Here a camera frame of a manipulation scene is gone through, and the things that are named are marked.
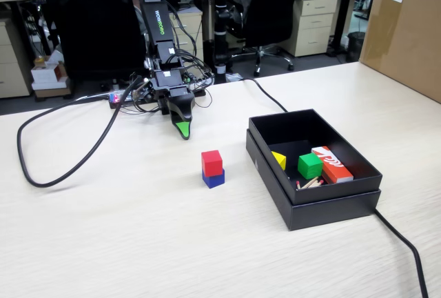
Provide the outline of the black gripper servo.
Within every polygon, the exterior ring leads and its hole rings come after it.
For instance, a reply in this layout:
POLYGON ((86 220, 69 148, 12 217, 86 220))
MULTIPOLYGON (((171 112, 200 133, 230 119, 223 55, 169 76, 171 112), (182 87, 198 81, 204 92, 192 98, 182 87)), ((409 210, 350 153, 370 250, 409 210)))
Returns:
POLYGON ((190 138, 195 96, 189 91, 179 70, 158 71, 151 80, 153 99, 166 98, 172 125, 184 139, 190 138))

